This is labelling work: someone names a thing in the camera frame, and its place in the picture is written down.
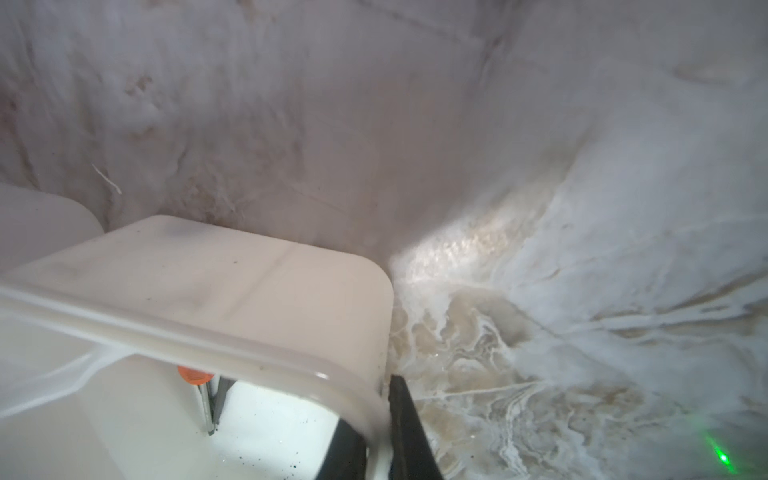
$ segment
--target plastic bin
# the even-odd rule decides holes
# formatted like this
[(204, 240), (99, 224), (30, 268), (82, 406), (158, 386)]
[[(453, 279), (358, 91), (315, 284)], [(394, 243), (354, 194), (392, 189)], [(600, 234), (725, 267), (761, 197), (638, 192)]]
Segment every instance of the plastic bin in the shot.
[[(339, 417), (386, 476), (392, 286), (375, 264), (174, 217), (99, 235), (83, 207), (19, 190), (0, 185), (19, 207), (0, 230), (61, 242), (0, 243), (42, 257), (0, 276), (0, 478), (313, 478)], [(214, 435), (176, 365), (239, 380)]]

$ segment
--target stain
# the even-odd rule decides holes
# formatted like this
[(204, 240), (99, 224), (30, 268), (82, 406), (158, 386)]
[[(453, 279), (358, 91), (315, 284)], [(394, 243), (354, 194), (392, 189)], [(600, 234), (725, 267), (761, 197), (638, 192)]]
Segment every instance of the stain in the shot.
[(748, 303), (744, 309), (747, 312), (768, 317), (768, 297)]
[(470, 33), (485, 42), (479, 65), (481, 83), (493, 75), (495, 64), (504, 60), (515, 46), (535, 1), (475, 1), (475, 18)]
[(417, 323), (411, 327), (411, 335), (413, 337), (417, 355), (433, 356), (438, 353), (438, 340), (423, 323)]
[(141, 75), (135, 82), (129, 82), (125, 85), (125, 93), (131, 97), (136, 96), (140, 92), (145, 92), (149, 84), (152, 83), (152, 77), (149, 75)]
[(725, 296), (730, 295), (731, 293), (735, 292), (740, 288), (744, 288), (745, 286), (755, 283), (758, 280), (762, 280), (763, 278), (766, 278), (766, 276), (768, 276), (768, 270), (761, 270), (755, 273), (742, 275), (736, 278), (735, 280), (729, 283), (726, 283), (725, 285), (720, 286), (714, 290), (698, 293), (697, 295), (694, 295), (688, 300), (678, 303), (677, 305), (671, 306), (666, 309), (658, 309), (657, 313), (669, 313), (669, 312), (673, 312), (674, 310), (680, 310), (680, 309), (688, 308), (691, 306), (697, 306), (697, 305), (702, 305), (704, 303), (714, 302), (715, 300), (719, 300)]
[(633, 308), (626, 310), (606, 310), (599, 312), (589, 319), (590, 322), (599, 322), (601, 320), (609, 318), (618, 318), (622, 316), (635, 316), (635, 315), (648, 315), (648, 312), (641, 308)]
[(609, 332), (613, 333), (614, 335), (618, 335), (625, 339), (636, 339), (647, 335), (649, 331), (649, 329), (645, 328), (609, 330)]
[(147, 127), (141, 132), (130, 134), (129, 137), (133, 141), (144, 141), (151, 137), (154, 133), (155, 127)]
[(702, 313), (711, 313), (711, 312), (720, 312), (722, 310), (727, 310), (728, 305), (719, 305), (719, 306), (708, 306), (707, 308), (701, 309)]
[(662, 326), (661, 329), (671, 335), (713, 336), (734, 333), (749, 336), (755, 333), (760, 321), (761, 318), (758, 315), (746, 313), (727, 319), (675, 323), (674, 325)]
[(408, 313), (400, 305), (392, 308), (392, 332), (398, 332), (408, 325)]
[(479, 331), (479, 315), (488, 317), (508, 347), (531, 339), (532, 320), (500, 293), (482, 289), (464, 289), (454, 293), (446, 313), (447, 324), (441, 332), (445, 341), (453, 339), (451, 348), (475, 343)]

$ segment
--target metal rod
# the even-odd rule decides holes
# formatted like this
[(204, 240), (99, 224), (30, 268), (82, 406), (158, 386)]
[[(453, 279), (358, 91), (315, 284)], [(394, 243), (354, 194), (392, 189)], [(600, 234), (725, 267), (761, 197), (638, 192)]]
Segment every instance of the metal rod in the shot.
[(214, 426), (214, 418), (210, 411), (210, 382), (205, 382), (203, 385), (198, 385), (200, 390), (200, 396), (203, 397), (203, 415), (205, 416), (205, 429), (208, 431), (208, 435), (213, 435), (216, 431)]

